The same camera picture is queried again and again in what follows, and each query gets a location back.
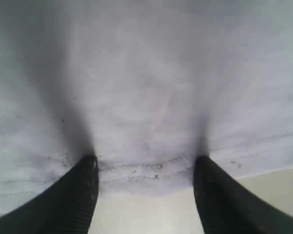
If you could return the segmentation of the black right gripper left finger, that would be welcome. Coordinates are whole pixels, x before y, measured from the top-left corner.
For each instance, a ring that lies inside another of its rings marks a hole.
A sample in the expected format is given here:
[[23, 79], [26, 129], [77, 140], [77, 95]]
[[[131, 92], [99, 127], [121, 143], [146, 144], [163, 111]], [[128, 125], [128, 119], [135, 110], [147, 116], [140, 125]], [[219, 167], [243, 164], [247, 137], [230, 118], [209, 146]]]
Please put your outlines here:
[[99, 193], [95, 156], [84, 156], [34, 199], [0, 217], [0, 234], [86, 234]]

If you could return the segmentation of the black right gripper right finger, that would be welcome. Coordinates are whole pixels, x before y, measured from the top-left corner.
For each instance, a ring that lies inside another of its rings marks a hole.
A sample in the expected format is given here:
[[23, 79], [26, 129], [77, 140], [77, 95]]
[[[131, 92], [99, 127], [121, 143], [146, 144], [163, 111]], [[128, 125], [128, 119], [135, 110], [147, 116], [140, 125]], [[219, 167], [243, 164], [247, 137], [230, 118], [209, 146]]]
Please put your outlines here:
[[263, 201], [220, 168], [199, 156], [194, 198], [206, 234], [293, 234], [293, 217]]

